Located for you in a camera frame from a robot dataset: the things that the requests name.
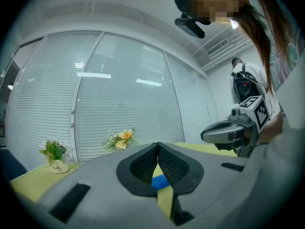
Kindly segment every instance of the small potted plant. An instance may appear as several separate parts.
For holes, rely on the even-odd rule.
[[[42,150],[39,151],[46,156],[52,173],[61,174],[69,171],[68,164],[64,162],[64,157],[68,155],[67,146],[56,140],[47,140],[42,142]]]

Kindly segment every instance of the white shirt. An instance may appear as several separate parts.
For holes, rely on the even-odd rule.
[[[260,83],[264,89],[266,89],[268,87],[268,83],[267,83],[267,76],[264,70],[260,66],[253,63],[245,63],[245,64],[246,64],[246,72],[250,73],[257,80],[257,82]],[[234,77],[231,74],[232,72],[236,74],[241,71],[243,71],[243,64],[239,63],[234,67],[234,69],[230,73],[230,90],[232,93],[231,95],[232,95],[233,104],[237,104],[238,101],[236,98],[236,93],[233,88]]]

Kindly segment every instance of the blue tape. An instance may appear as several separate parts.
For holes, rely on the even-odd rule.
[[[170,184],[166,180],[164,174],[152,178],[152,187],[154,187],[157,190],[168,187],[169,185]]]

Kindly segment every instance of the window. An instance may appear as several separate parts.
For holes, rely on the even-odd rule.
[[[78,73],[98,39],[60,33],[41,42],[17,78],[10,99],[8,148],[27,170],[45,163],[42,140],[71,143],[71,108]]]
[[[179,103],[185,142],[203,143],[200,133],[211,124],[211,120],[202,91],[202,78],[191,66],[168,53],[166,55]]]
[[[105,34],[82,76],[75,113],[80,161],[108,153],[109,133],[136,128],[139,144],[184,141],[173,82],[163,51]]]

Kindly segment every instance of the head-mounted camera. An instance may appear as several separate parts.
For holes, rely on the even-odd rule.
[[[209,18],[198,18],[192,15],[192,0],[174,0],[177,8],[183,13],[180,18],[175,20],[175,25],[184,30],[191,36],[204,38],[204,31],[196,24],[196,21],[203,25],[211,24]]]

